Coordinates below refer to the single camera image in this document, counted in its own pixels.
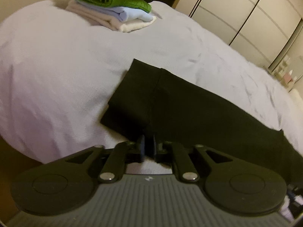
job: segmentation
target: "bed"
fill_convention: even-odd
[[[283,129],[303,154],[303,112],[287,91],[189,17],[154,1],[154,24],[121,33],[93,25],[64,4],[38,2],[0,25],[0,134],[21,153],[48,163],[124,141],[99,120],[136,58],[229,100],[269,128]],[[169,171],[149,160],[132,169]]]

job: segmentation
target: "black pants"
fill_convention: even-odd
[[[284,137],[224,98],[165,69],[134,60],[101,123],[130,140],[156,134],[185,147],[203,144],[303,186],[303,158]]]

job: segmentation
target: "silver screw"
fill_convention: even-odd
[[[196,178],[198,178],[198,175],[197,173],[188,172],[184,173],[182,177],[186,180],[195,180]]]
[[[110,180],[113,180],[115,178],[115,175],[113,173],[102,173],[100,175],[100,178],[102,180],[110,181]]]

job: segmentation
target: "stack of folded clothes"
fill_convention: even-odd
[[[131,32],[151,25],[156,17],[144,0],[71,0],[66,10],[114,31]]]

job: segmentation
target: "cream folded garment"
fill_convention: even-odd
[[[147,27],[156,20],[156,17],[153,16],[153,20],[151,22],[145,22],[140,19],[132,19],[127,22],[120,22],[114,16],[86,8],[74,0],[69,1],[66,10],[87,17],[89,19],[92,19],[98,22],[100,25],[103,25],[113,31],[121,31],[121,32],[131,32],[134,30]]]

